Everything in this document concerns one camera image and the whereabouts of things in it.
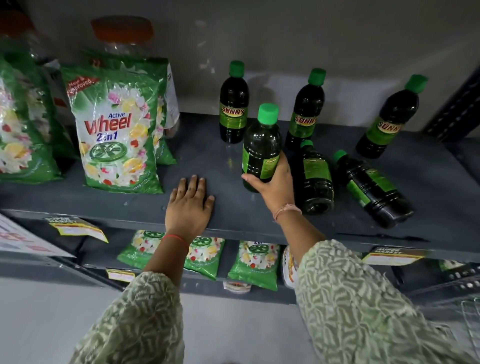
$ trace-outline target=gray wall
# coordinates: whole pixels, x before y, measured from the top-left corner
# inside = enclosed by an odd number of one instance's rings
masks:
[[[172,64],[180,110],[218,113],[228,63],[246,63],[252,101],[290,118],[312,67],[327,70],[320,121],[368,125],[385,97],[412,73],[430,78],[407,130],[418,130],[476,68],[477,0],[154,1],[24,0],[35,25],[57,41],[61,59],[99,46],[89,21],[132,14],[152,20],[156,55]]]

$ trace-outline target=left hand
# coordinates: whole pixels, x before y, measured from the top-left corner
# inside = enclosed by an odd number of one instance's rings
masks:
[[[165,214],[165,227],[167,234],[182,237],[190,244],[197,236],[201,235],[212,215],[215,197],[209,196],[204,203],[205,178],[198,181],[193,175],[186,189],[187,180],[182,178],[178,188],[174,188],[168,202]]]

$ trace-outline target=red thread bracelet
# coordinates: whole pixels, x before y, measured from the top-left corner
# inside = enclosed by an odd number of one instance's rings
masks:
[[[187,248],[190,248],[190,244],[187,244],[187,242],[181,236],[178,236],[178,235],[175,235],[175,234],[167,234],[162,238],[162,240],[169,237],[169,236],[171,236],[172,238],[177,238],[178,240],[183,242]]]

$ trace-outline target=floor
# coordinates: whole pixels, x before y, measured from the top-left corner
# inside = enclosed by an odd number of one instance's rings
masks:
[[[2,362],[65,364],[119,292],[0,278]],[[318,363],[296,306],[184,294],[185,364]]]

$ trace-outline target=green bottle cap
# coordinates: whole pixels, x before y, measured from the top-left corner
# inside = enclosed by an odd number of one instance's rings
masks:
[[[300,148],[302,148],[303,146],[313,146],[313,142],[310,139],[304,140],[300,143]]]
[[[343,156],[347,156],[347,155],[348,155],[348,153],[345,150],[340,149],[338,152],[333,154],[333,161],[335,163],[337,163],[340,158],[342,158]]]
[[[278,106],[275,104],[261,104],[258,108],[258,121],[265,125],[273,125],[278,119]]]
[[[308,83],[314,86],[321,86],[324,84],[326,74],[327,71],[325,71],[323,68],[314,68],[310,72]]]
[[[408,91],[414,92],[419,94],[423,91],[425,86],[427,85],[428,78],[422,76],[421,74],[413,74],[410,79],[408,80],[407,84],[405,85],[405,89]]]
[[[242,61],[230,62],[230,76],[242,78],[245,74],[245,64]]]

